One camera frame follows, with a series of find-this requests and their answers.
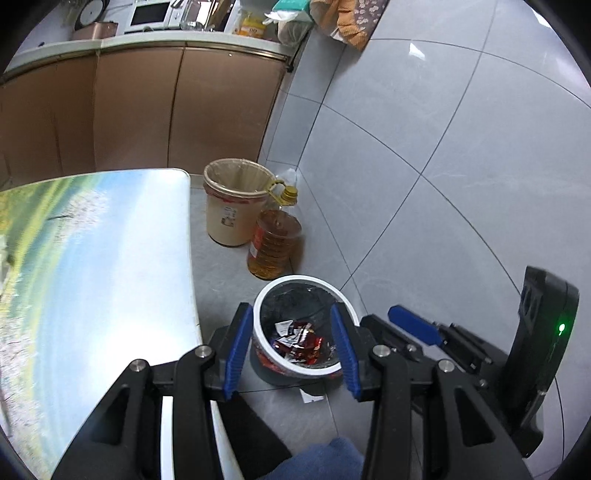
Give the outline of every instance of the brown cabinet door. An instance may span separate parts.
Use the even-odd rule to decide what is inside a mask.
[[[43,67],[2,87],[0,153],[16,185],[63,175],[48,101],[55,72],[55,65]]]
[[[166,167],[182,48],[99,57],[95,84],[97,170]]]
[[[96,171],[92,133],[96,55],[58,62],[51,84],[51,111],[56,123],[64,175]]]
[[[217,158],[256,161],[284,64],[188,48],[174,98],[168,166],[189,173]]]

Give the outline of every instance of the plastic jug of oil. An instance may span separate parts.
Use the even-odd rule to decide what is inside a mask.
[[[269,193],[269,200],[256,220],[246,261],[248,270],[263,280],[274,280],[285,271],[301,236],[297,189],[288,185],[280,197]]]

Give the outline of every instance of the white countertop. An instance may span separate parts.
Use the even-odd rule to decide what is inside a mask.
[[[214,46],[235,46],[238,49],[247,49],[263,53],[269,53],[273,56],[289,58],[294,54],[294,49],[259,38],[243,37],[223,32],[194,32],[183,30],[164,30],[154,32],[132,33],[119,35],[117,37],[105,38],[104,40],[72,40],[66,42],[52,43],[42,47],[25,50],[16,54],[4,73],[20,69],[27,64],[35,63],[45,59],[68,57],[73,53],[83,53],[85,51],[105,51],[110,49],[119,49],[129,45],[138,47],[141,45],[174,43],[179,46],[193,47],[211,44]]]

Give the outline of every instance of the white appliance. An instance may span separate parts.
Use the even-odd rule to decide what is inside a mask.
[[[134,0],[125,33],[178,30],[187,0]]]

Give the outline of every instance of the round dial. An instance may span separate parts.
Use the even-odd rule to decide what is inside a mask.
[[[90,25],[92,22],[96,22],[103,10],[105,9],[104,0],[90,0],[80,12],[78,20],[82,27]]]

